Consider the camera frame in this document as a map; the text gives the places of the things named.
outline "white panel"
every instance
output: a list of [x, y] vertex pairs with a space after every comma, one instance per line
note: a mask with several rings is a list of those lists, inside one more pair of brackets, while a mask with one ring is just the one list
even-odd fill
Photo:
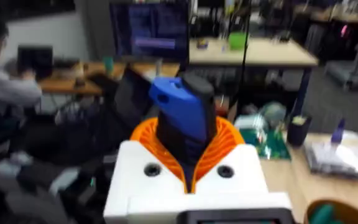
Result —
[[189, 210], [224, 210], [247, 208], [287, 208], [291, 201], [287, 193], [220, 193], [188, 194], [170, 197], [135, 197], [129, 203], [128, 223], [169, 224], [175, 223], [180, 212]]
[[[144, 168], [159, 164], [161, 173], [147, 177]], [[109, 195], [104, 208], [106, 224], [125, 223], [129, 198], [135, 196], [174, 197], [184, 195], [183, 183], [154, 155], [136, 141], [124, 141], [118, 153]]]
[[[223, 178], [218, 167], [229, 166], [234, 175]], [[196, 184], [197, 194], [221, 192], [267, 193], [269, 192], [256, 148], [238, 145]]]

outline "wall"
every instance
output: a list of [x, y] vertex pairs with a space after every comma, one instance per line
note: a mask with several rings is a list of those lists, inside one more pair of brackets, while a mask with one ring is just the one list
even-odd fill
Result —
[[75, 12], [8, 23], [9, 37], [1, 63], [17, 57], [19, 44], [52, 45], [54, 56], [89, 60], [85, 31]]

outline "wooden desk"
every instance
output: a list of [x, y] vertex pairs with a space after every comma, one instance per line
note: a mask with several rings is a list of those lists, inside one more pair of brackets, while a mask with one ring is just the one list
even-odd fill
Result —
[[[330, 138], [327, 134], [309, 134], [306, 141]], [[344, 138], [342, 143], [358, 145], [358, 139]], [[358, 208], [358, 181], [311, 174], [303, 151], [289, 150], [292, 161], [261, 160], [261, 164], [269, 191], [288, 192], [297, 222], [303, 223], [307, 206], [321, 198], [333, 198]]]
[[[82, 72], [83, 63], [75, 66], [74, 71], [77, 70], [78, 73], [83, 73], [81, 77], [88, 77], [92, 74], [101, 72], [106, 73], [103, 63], [87, 63], [88, 69]], [[110, 78], [113, 80], [120, 80], [124, 70], [126, 68], [124, 63], [115, 63], [114, 70], [110, 74]], [[175, 77], [179, 71], [179, 64], [175, 63], [165, 63], [162, 65], [161, 73], [168, 77]], [[149, 63], [135, 63], [131, 67], [141, 73], [145, 74], [149, 71], [155, 70], [156, 65]], [[102, 94], [101, 89], [96, 86], [94, 83], [85, 80], [85, 86], [80, 88], [74, 88], [75, 79], [74, 78], [60, 78], [57, 72], [54, 72], [51, 77], [48, 77], [41, 82], [39, 85], [44, 93], [61, 93], [61, 94], [84, 94], [84, 95], [100, 95]]]
[[[196, 41], [190, 41], [191, 64], [241, 65], [244, 51], [229, 50], [227, 41], [209, 39], [208, 48], [197, 49]], [[278, 43], [265, 38], [250, 38], [246, 65], [262, 67], [314, 67], [318, 60], [294, 41]]]

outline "green container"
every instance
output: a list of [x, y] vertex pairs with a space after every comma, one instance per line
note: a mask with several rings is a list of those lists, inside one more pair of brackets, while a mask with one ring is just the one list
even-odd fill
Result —
[[233, 32], [229, 36], [230, 50], [243, 50], [246, 46], [246, 34], [243, 32]]

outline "desk leg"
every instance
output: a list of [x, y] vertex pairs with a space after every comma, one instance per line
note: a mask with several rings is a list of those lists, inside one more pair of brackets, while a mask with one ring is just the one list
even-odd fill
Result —
[[293, 110], [294, 115], [302, 113], [303, 103], [305, 102], [306, 93], [308, 91], [311, 69], [307, 68], [303, 71], [301, 85], [298, 91], [298, 98], [296, 99], [295, 107]]

